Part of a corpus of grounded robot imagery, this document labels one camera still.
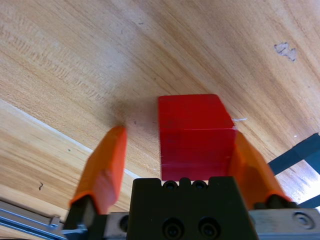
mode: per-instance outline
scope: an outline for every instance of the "red cube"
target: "red cube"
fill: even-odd
[[[236,130],[214,94],[158,98],[162,180],[227,176]]]

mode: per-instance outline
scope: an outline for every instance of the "wood grain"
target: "wood grain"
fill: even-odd
[[[316,0],[0,1],[1,196],[65,215],[86,158],[117,124],[126,169],[160,177],[162,95],[218,94],[271,161],[320,130],[319,11]],[[276,53],[285,42],[296,61]],[[320,189],[306,162],[292,170],[277,179],[293,200]]]

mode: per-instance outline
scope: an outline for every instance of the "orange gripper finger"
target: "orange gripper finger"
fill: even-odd
[[[290,201],[262,155],[237,133],[228,174],[234,176],[249,210],[255,203],[265,203],[271,195]]]
[[[89,157],[70,205],[89,195],[98,214],[108,213],[108,208],[119,198],[126,147],[126,129],[112,128]]]

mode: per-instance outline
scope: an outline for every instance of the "table surface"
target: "table surface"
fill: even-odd
[[[219,95],[271,161],[319,132],[319,12],[317,0],[0,1],[0,196],[64,218],[86,159],[122,124],[111,211],[128,211],[133,179],[160,177],[163,95]],[[320,194],[305,161],[277,179],[298,203]]]

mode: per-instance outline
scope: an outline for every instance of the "metal bracket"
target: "metal bracket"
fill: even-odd
[[[43,216],[0,200],[0,225],[47,240],[67,240],[58,216]]]
[[[104,237],[126,240],[121,221],[128,212],[108,215]],[[314,208],[262,209],[249,211],[260,240],[320,240],[320,214]],[[0,200],[0,225],[47,240],[67,240],[63,222]]]

